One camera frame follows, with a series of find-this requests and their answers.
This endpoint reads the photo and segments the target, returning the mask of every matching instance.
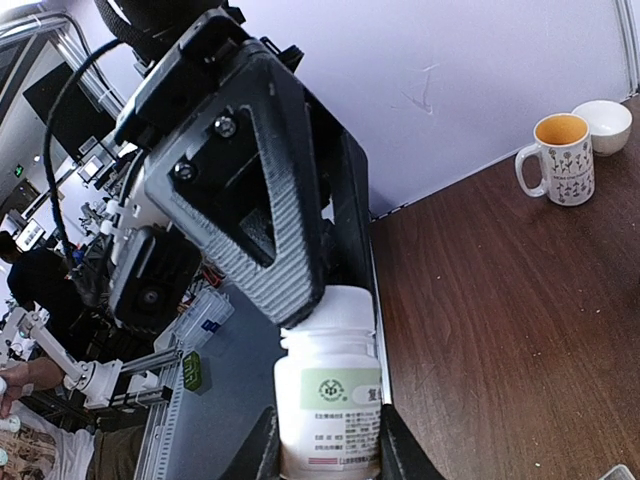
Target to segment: wooden table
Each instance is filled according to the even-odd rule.
[[[450,480],[640,478],[640,100],[585,205],[513,161],[371,227],[394,403]]]

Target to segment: green sticker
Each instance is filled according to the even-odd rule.
[[[192,392],[202,386],[202,367],[200,355],[191,352],[182,360],[182,373],[184,375],[184,387]]]
[[[300,408],[345,410],[380,405],[378,368],[314,368],[302,371]]]

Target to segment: green logo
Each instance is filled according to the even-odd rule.
[[[338,380],[330,379],[320,384],[318,393],[320,393],[320,397],[322,397],[323,400],[333,403],[342,398],[344,388]]]

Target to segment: floral mug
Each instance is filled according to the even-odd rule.
[[[559,113],[544,118],[533,130],[536,142],[516,156],[516,176],[530,197],[546,195],[566,207],[582,205],[593,196],[595,176],[589,125],[577,115]],[[538,157],[542,181],[529,188],[522,166],[529,157]]]

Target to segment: white cloth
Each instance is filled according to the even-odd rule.
[[[20,402],[13,403],[11,413],[18,415],[22,426],[18,433],[0,431],[0,448],[9,455],[5,478],[86,479],[93,435],[86,430],[75,434],[61,430]]]

